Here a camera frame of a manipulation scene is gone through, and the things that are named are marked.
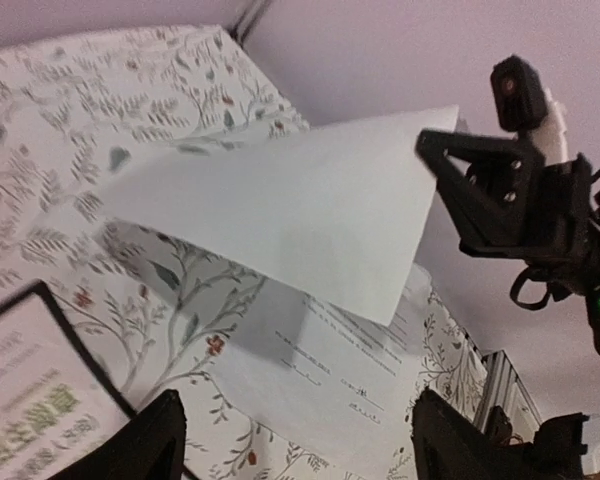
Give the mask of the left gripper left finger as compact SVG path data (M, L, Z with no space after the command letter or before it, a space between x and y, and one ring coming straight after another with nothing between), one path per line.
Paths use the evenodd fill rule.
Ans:
M54 475L56 480L180 479L186 415L179 393L163 391L119 432Z

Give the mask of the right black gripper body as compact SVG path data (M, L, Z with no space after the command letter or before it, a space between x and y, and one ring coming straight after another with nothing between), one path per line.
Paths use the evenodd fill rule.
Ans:
M548 166L539 190L522 217L522 236L500 246L486 239L480 246L460 242L472 257L517 259L526 268L509 297L518 300L528 282L545 285L545 300L572 295L600 300L600 169L580 154L560 166Z

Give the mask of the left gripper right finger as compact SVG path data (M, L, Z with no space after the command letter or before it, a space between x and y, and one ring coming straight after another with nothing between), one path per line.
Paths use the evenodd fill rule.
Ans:
M425 389L412 410L419 479L582 479L585 415L544 422L531 443L504 446L477 429L437 392Z

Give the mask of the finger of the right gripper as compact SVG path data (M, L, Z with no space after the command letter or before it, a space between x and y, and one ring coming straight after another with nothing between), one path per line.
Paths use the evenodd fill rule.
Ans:
M415 151L472 257L521 258L543 154L526 138L505 139L424 129Z

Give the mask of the colour printed brochure sheet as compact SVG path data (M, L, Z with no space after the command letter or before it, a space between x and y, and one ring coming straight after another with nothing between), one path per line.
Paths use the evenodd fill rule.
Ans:
M40 296L0 314L0 479L47 479L127 421Z

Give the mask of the white text paper sheet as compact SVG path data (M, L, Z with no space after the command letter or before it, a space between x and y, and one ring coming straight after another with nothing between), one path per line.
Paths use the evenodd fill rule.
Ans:
M103 188L104 211L388 325L434 197L415 144L448 106L332 124L232 152L158 153Z

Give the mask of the black clip folder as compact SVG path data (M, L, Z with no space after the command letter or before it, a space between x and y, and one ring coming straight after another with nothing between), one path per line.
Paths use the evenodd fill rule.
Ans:
M92 372L94 373L96 378L101 382L101 384L109 392L109 394L112 396L112 398L118 403L118 405L121 407L123 412L127 415L127 417L128 417L127 423L130 422L145 407L141 410L135 410L129 404L129 402L122 396L122 394L117 390L117 388L111 382L107 373L99 365L99 363L95 360L95 358L92 356L92 354L89 352L89 350L86 348L86 346L80 339L79 335L75 332L74 328L68 321L67 317L63 313L63 311L60 308L60 306L58 305L57 301L55 300L49 287L43 281L37 280L35 282L32 282L14 292L12 292L10 295L5 296L2 299L0 299L0 314L5 312L8 308L15 306L18 302L24 300L29 295L38 295L43 299L46 306L51 310L53 317L59 323L60 327L62 328L65 335L70 340L70 342L72 343L72 345L74 346L76 351L79 353L79 355L85 361L87 366L92 370ZM194 476L193 473L184 464L184 474L180 479L191 479L191 478L193 478L193 476Z

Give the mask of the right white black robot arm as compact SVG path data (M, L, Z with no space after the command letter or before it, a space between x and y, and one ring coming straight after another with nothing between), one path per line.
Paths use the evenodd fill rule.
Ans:
M600 191L584 155L548 165L526 137L504 139L424 129L416 153L471 257L525 262L509 293L537 311L584 297L600 355Z

